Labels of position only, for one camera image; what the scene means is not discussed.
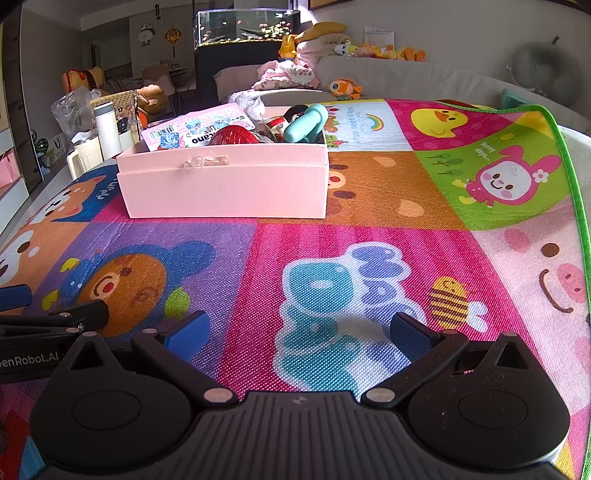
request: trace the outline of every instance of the rainbow print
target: rainbow print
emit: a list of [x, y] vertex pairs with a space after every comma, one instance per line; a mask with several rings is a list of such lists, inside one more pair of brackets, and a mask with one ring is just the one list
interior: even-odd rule
[[371, 113], [368, 113], [368, 117], [374, 121], [371, 130], [373, 130], [374, 132], [379, 132], [382, 128], [384, 128], [384, 122], [382, 122], [381, 118], [372, 115]]

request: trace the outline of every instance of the wall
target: wall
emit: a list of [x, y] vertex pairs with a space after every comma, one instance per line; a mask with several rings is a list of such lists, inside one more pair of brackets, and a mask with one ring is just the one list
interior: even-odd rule
[[[161, 8], [161, 19], [156, 21], [154, 12], [146, 12], [129, 18], [129, 42], [131, 45], [131, 64], [134, 78], [142, 75], [142, 70], [147, 66], [158, 63], [160, 60], [172, 60], [180, 63], [181, 67], [188, 67], [184, 79], [188, 79], [194, 72], [193, 59], [193, 8], [191, 5], [174, 8]], [[150, 45], [143, 47], [138, 40], [142, 25], [149, 23], [156, 30], [156, 35]], [[164, 34], [172, 28], [178, 28], [182, 37], [175, 45], [176, 57], [173, 58], [173, 48], [164, 39]]]
[[29, 10], [21, 21], [21, 75], [31, 128], [48, 140], [61, 132], [51, 104], [64, 96], [61, 74], [82, 69], [82, 33]]
[[100, 42], [102, 69], [109, 70], [131, 62], [129, 33]]
[[584, 75], [583, 94], [571, 108], [591, 118], [591, 16], [573, 8], [542, 0], [353, 0], [310, 14], [347, 24], [357, 45], [364, 25], [389, 28], [397, 47], [422, 48], [429, 62], [507, 82], [505, 66], [523, 44], [559, 35]]

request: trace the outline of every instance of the white bottle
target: white bottle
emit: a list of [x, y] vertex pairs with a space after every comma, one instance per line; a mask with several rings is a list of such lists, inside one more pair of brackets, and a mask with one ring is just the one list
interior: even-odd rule
[[100, 149], [103, 158], [108, 160], [123, 152], [119, 131], [117, 129], [117, 118], [113, 102], [99, 105], [95, 108], [96, 129], [99, 132]]

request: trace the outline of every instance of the cartoon pig print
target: cartoon pig print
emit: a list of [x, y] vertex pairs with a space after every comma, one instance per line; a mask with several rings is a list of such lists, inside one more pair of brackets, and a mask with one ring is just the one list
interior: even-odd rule
[[589, 305], [572, 200], [509, 228], [474, 232], [531, 335], [542, 366], [577, 413], [589, 404]]

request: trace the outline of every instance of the plastic bag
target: plastic bag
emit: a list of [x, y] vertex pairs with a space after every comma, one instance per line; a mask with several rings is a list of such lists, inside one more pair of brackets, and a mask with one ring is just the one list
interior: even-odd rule
[[78, 87], [52, 104], [51, 113], [68, 140], [78, 132], [92, 130], [92, 111], [89, 102], [99, 97], [100, 90]]
[[228, 98], [228, 103], [230, 102], [237, 103], [255, 123], [262, 122], [265, 119], [265, 104], [260, 97], [252, 99], [248, 98], [245, 92], [236, 92]]

